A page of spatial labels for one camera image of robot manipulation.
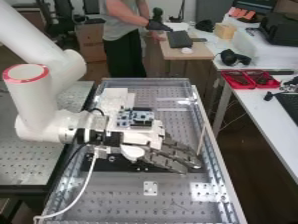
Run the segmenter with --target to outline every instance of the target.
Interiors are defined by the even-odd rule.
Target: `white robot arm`
[[[84,76],[85,61],[76,51],[63,51],[4,0],[0,41],[28,63],[3,74],[19,111],[15,128],[22,139],[71,143],[76,135],[79,143],[100,147],[103,158],[119,150],[132,162],[143,160],[179,173],[201,167],[192,150],[167,136],[151,109],[135,108],[128,89],[105,89],[93,111],[58,109],[56,96]]]

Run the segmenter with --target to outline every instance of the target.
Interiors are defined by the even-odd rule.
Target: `person's hand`
[[[155,40],[155,43],[159,43],[160,41],[165,41],[165,37],[161,37],[156,31],[152,31],[151,35]]]
[[[164,23],[160,23],[152,19],[149,20],[147,29],[156,30],[156,31],[163,30],[163,31],[173,32],[173,29],[171,27],[168,27]]]

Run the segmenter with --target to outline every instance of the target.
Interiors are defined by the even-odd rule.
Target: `metal bracket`
[[[144,182],[144,195],[145,196],[157,196],[159,195],[159,185],[156,181]]]

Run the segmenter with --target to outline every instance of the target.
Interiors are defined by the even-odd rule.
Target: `red tray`
[[[256,83],[244,71],[225,70],[221,72],[222,77],[233,89],[254,89]]]
[[[281,86],[281,83],[262,70],[245,70],[245,74],[260,89],[276,89]]]

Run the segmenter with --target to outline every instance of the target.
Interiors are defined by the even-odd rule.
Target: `black box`
[[[298,15],[270,13],[261,22],[260,30],[269,43],[298,47]]]

